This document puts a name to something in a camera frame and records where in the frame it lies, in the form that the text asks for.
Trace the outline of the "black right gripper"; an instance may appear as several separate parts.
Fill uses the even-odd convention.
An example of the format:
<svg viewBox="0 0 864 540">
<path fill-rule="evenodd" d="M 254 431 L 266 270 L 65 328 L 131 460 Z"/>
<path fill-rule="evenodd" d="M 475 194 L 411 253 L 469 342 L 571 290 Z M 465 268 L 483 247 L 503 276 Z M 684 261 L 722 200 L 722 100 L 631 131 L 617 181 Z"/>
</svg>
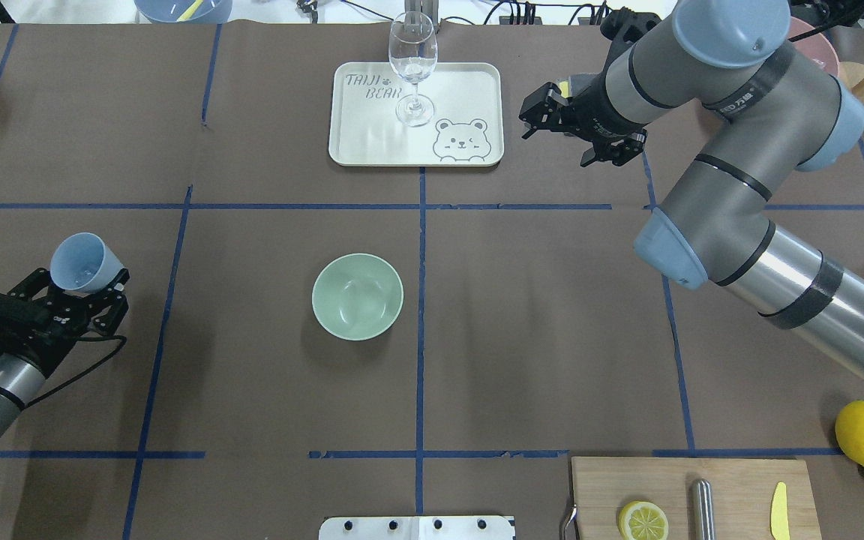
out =
<svg viewBox="0 0 864 540">
<path fill-rule="evenodd" d="M 589 88 L 574 99 L 562 95 L 558 83 L 545 83 L 523 99 L 518 113 L 525 132 L 522 140 L 542 132 L 571 133 L 592 144 L 580 158 L 580 167 L 611 163 L 624 167 L 644 153 L 644 124 L 621 116 L 609 97 L 606 73 L 596 73 Z"/>
</svg>

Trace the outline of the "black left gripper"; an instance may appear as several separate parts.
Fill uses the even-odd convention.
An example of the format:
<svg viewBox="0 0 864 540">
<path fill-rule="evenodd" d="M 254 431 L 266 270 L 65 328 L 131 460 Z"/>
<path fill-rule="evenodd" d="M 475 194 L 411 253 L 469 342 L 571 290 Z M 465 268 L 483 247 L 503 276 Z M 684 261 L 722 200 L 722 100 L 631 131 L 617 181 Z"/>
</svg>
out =
<svg viewBox="0 0 864 540">
<path fill-rule="evenodd" d="M 65 291 L 62 304 L 50 300 L 58 293 L 50 271 L 37 268 L 9 295 L 0 293 L 0 360 L 18 358 L 51 376 L 83 335 L 116 335 L 129 311 L 130 276 L 122 269 L 97 292 Z M 24 300 L 41 298 L 45 303 Z"/>
</svg>

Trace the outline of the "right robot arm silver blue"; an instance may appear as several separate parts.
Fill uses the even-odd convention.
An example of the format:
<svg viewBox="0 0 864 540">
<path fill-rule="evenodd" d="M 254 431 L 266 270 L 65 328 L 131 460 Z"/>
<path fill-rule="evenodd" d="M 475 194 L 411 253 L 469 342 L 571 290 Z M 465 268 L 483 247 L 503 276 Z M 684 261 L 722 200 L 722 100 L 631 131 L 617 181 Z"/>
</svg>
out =
<svg viewBox="0 0 864 540">
<path fill-rule="evenodd" d="M 864 106 L 788 40 L 785 1 L 679 1 L 601 72 L 546 82 L 519 112 L 528 134 L 591 143 L 580 163 L 618 167 L 646 127 L 699 101 L 722 127 L 634 240 L 669 281 L 729 290 L 864 380 L 864 280 L 764 214 L 795 170 L 834 164 L 860 140 Z"/>
</svg>

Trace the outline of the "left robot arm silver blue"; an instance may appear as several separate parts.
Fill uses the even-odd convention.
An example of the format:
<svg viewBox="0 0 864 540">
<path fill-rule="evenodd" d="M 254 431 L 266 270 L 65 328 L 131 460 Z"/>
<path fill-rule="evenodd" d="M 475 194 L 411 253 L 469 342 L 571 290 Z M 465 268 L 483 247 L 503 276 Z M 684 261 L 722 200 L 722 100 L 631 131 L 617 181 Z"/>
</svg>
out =
<svg viewBox="0 0 864 540">
<path fill-rule="evenodd" d="M 80 343 L 114 341 L 129 303 L 119 269 L 94 292 L 63 289 L 37 268 L 17 286 L 0 292 L 0 438 L 20 413 L 46 397 L 42 386 Z"/>
</svg>

